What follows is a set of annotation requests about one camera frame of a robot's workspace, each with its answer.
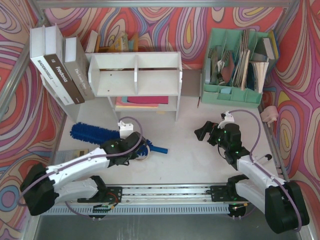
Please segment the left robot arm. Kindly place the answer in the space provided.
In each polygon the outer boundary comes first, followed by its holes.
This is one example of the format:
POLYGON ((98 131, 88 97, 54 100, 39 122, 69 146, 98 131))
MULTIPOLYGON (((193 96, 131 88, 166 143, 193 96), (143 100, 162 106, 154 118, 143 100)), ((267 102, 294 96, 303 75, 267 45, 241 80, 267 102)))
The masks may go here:
POLYGON ((34 165, 20 191, 29 213, 38 216, 55 204, 79 200, 82 203, 117 203, 102 178, 94 173, 113 166, 127 166, 138 157, 147 140, 138 132, 127 138, 108 140, 91 152, 70 161, 44 167, 34 165))

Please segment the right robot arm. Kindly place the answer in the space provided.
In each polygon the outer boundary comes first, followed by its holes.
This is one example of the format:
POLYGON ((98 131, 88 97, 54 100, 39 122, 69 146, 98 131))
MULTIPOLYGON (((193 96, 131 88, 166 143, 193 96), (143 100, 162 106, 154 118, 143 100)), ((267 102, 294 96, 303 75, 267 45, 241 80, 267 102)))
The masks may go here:
POLYGON ((255 160, 242 145, 237 124, 227 123, 220 127, 207 121, 194 133, 199 141, 209 134, 207 142, 219 151, 224 150, 222 158, 240 173, 228 178, 225 186, 210 188, 213 202, 250 202, 264 214, 268 226, 276 234, 299 231, 310 223, 300 186, 273 175, 255 160))

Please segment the blue microfiber duster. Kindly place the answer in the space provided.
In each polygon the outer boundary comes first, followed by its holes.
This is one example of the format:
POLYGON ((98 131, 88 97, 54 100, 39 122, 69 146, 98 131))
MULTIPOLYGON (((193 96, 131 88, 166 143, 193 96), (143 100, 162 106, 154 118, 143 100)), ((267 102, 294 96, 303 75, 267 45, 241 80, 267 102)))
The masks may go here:
MULTIPOLYGON (((120 132, 117 130, 109 130, 98 126, 88 125, 82 122, 74 124, 71 127, 71 131, 69 132, 69 134, 73 139, 95 145, 101 145, 106 141, 120 138, 120 132)), ((167 148, 154 146, 149 139, 146 140, 146 144, 148 145, 151 152, 168 154, 169 150, 167 148)), ((139 156, 148 155, 147 146, 142 146, 137 151, 137 154, 139 156)))

